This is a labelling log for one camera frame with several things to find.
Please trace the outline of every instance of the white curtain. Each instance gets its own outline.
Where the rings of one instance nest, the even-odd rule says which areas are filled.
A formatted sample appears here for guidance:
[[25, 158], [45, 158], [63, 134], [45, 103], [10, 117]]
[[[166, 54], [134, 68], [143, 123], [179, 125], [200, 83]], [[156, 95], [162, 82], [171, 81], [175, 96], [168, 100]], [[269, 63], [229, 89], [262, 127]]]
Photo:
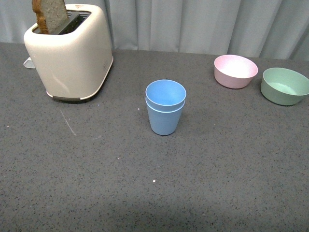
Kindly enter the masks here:
[[[23, 43], [31, 0], [0, 0], [0, 41]], [[65, 0], [101, 7], [116, 49], [309, 60], [309, 0]]]

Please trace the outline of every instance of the white toaster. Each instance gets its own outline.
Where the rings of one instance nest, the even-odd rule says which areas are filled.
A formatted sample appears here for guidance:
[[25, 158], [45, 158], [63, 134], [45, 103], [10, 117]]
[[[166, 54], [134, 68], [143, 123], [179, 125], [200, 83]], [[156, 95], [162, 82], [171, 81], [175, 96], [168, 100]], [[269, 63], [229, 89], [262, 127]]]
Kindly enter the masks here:
[[57, 100], [94, 96], [113, 57], [104, 12], [98, 6], [67, 4], [69, 19], [53, 34], [40, 34], [37, 24], [24, 35], [26, 49], [46, 88]]

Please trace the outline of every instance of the blue cup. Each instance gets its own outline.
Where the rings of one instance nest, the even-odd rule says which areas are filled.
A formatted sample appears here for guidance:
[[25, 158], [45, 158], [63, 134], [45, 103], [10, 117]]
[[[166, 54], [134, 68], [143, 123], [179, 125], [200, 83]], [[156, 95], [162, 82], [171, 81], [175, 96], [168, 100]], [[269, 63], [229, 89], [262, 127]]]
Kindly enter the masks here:
[[151, 129], [159, 135], [172, 134], [185, 104], [185, 88], [171, 80], [158, 80], [146, 88], [146, 104]]

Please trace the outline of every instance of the bread slice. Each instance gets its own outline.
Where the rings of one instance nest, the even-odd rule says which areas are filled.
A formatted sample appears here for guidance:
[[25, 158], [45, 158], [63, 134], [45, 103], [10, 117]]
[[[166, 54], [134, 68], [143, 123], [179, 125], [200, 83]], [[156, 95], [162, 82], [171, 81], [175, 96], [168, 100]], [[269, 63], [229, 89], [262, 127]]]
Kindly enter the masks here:
[[68, 18], [64, 0], [32, 0], [41, 34], [51, 34]]

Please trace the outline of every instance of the pink bowl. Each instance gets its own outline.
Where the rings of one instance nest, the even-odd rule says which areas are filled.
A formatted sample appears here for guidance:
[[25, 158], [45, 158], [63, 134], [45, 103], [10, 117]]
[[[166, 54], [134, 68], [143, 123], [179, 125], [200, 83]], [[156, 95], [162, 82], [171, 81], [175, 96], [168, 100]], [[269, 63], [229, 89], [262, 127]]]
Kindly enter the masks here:
[[228, 88], [244, 88], [257, 72], [257, 65], [245, 57], [223, 55], [214, 61], [215, 79]]

